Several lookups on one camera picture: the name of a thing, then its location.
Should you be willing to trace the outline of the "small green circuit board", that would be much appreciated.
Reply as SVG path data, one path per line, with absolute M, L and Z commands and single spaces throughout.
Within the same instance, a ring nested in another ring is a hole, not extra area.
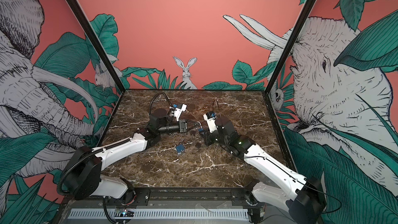
M 134 212 L 131 209 L 117 209 L 115 210 L 115 217 L 117 218 L 127 218 L 133 217 Z

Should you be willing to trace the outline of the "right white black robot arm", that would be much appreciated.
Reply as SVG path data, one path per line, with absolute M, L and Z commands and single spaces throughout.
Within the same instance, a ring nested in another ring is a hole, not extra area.
M 255 167 L 276 184 L 255 183 L 251 190 L 254 198 L 289 213 L 297 224 L 315 224 L 327 214 L 326 201 L 332 196 L 325 193 L 321 180 L 305 177 L 284 166 L 264 151 L 251 138 L 240 135 L 225 116 L 208 112 L 203 116 L 208 128 L 200 130 L 206 145 L 218 144 L 231 155 Z

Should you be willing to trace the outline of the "black frame post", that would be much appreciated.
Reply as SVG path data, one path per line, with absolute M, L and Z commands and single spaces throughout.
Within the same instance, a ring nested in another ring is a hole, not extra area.
M 316 1 L 317 0 L 306 0 L 305 1 L 304 6 L 300 12 L 300 15 L 299 15 L 299 17 L 293 27 L 293 30 L 289 36 L 287 44 L 285 45 L 285 48 L 283 49 L 281 57 L 280 57 L 278 63 L 276 64 L 276 67 L 271 76 L 271 79 L 268 81 L 268 85 L 264 91 L 264 93 L 266 95 L 268 95 L 270 93 L 271 88 L 273 87 L 275 81 L 277 80 L 278 74 L 281 72 L 283 65 L 285 64 L 287 58 L 290 56 L 290 52 L 292 51 L 294 43 L 297 40 L 298 35 L 302 31 L 303 26 L 305 25 L 305 21 L 308 18 L 309 14 L 311 13 Z
M 67 4 L 71 8 L 73 14 L 75 15 L 76 19 L 78 20 L 79 24 L 84 30 L 84 33 L 87 35 L 90 43 L 93 45 L 94 50 L 101 58 L 102 62 L 104 63 L 105 67 L 109 71 L 112 79 L 116 83 L 116 88 L 121 92 L 121 94 L 125 93 L 125 87 L 122 84 L 119 76 L 117 75 L 112 63 L 108 59 L 108 56 L 105 52 L 104 47 L 102 46 L 101 42 L 99 41 L 98 36 L 94 32 L 93 27 L 91 26 L 86 14 L 84 13 L 82 7 L 80 6 L 77 0 L 66 0 Z

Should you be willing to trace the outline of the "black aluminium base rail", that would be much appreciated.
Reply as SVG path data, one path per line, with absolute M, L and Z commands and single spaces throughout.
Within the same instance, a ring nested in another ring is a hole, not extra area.
M 234 206 L 254 206 L 256 202 L 286 208 L 290 200 L 279 188 L 259 183 L 250 188 L 149 188 L 136 187 L 129 206 L 148 206 L 150 201 L 231 201 Z

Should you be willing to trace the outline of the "blue padlock left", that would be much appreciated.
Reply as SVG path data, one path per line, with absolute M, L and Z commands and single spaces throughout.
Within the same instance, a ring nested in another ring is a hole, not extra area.
M 175 147 L 175 149 L 176 149 L 176 152 L 177 152 L 178 155 L 181 155 L 182 153 L 185 152 L 185 147 L 184 147 L 183 144 L 177 145 L 177 146 Z

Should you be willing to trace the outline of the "right black frame post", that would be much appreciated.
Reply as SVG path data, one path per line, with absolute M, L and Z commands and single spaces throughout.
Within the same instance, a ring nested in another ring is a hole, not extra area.
M 308 18 L 309 14 L 311 13 L 316 1 L 317 0 L 306 0 L 305 1 L 304 6 L 300 12 L 300 15 L 299 15 L 299 17 L 293 27 L 293 30 L 289 36 L 287 44 L 285 45 L 285 48 L 283 49 L 281 57 L 280 57 L 278 63 L 276 64 L 276 67 L 271 76 L 271 79 L 268 81 L 268 85 L 264 91 L 264 93 L 266 95 L 268 95 L 270 93 L 271 88 L 273 87 L 275 81 L 277 80 L 278 74 L 281 72 L 283 65 L 285 64 L 287 58 L 290 56 L 290 52 L 292 51 L 294 43 L 297 40 L 298 35 L 302 31 L 303 26 L 305 25 L 305 21 Z

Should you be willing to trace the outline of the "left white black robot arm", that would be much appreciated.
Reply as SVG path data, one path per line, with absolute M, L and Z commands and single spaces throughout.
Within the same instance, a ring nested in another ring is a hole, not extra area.
M 157 109 L 149 115 L 147 125 L 132 136 L 106 146 L 77 149 L 59 179 L 58 194 L 72 195 L 75 200 L 101 196 L 117 199 L 124 205 L 133 203 L 137 197 L 134 186 L 125 178 L 105 176 L 102 171 L 121 159 L 153 147 L 163 133 L 188 132 L 188 121 L 180 119 L 186 108 L 185 104 L 174 104 L 168 111 Z

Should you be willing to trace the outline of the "left black frame post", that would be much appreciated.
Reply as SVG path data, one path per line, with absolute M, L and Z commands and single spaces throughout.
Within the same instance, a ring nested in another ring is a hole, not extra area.
M 94 32 L 93 27 L 91 26 L 86 14 L 84 13 L 82 7 L 80 6 L 77 0 L 66 0 L 67 4 L 71 8 L 73 14 L 75 15 L 76 19 L 78 20 L 79 24 L 84 30 L 84 33 L 87 35 L 90 43 L 93 45 L 94 50 L 101 58 L 102 62 L 104 63 L 105 67 L 109 71 L 112 79 L 116 83 L 116 88 L 121 92 L 121 94 L 125 93 L 125 87 L 122 84 L 119 76 L 117 75 L 112 63 L 108 59 L 108 56 L 105 52 L 104 47 L 102 46 L 101 42 L 99 41 L 98 36 Z

